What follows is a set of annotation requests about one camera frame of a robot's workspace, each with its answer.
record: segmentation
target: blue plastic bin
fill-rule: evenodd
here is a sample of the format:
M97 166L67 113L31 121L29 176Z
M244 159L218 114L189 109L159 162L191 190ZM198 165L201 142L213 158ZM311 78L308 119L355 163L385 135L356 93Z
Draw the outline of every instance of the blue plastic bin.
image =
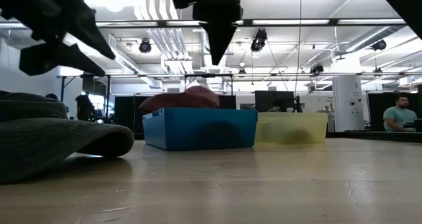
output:
M165 108L143 116L145 142L167 151L250 148L253 110Z

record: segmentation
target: red object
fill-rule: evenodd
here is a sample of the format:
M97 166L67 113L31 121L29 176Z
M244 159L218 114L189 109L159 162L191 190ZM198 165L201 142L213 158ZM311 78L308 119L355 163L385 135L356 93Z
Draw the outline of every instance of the red object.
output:
M143 113L151 113L169 107L216 109L220 106L218 96L203 86L193 86L182 93L163 93L148 98L139 109Z

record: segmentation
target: white column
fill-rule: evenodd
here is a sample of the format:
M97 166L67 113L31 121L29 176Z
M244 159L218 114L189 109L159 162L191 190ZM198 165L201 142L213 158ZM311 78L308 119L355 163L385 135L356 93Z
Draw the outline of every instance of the white column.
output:
M358 55L333 59L333 72L361 72ZM362 85L360 76L339 76L333 79L336 132L363 130Z

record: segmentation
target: man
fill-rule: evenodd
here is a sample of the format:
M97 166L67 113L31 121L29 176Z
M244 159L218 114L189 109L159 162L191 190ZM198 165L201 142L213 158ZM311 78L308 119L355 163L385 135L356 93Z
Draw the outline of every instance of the man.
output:
M388 108L384 112L384 128L387 132L409 132L411 128L404 128L404 125L413 123L416 120L416 113L406 109L409 101L404 96L399 96L396 106Z

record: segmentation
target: hat brim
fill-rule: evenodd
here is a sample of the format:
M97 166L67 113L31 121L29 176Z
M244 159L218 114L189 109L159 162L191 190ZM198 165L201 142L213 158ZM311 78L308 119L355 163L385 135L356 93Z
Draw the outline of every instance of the hat brim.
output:
M118 125L54 118L0 123L0 183L31 177L75 152L121 156L133 142L133 133Z

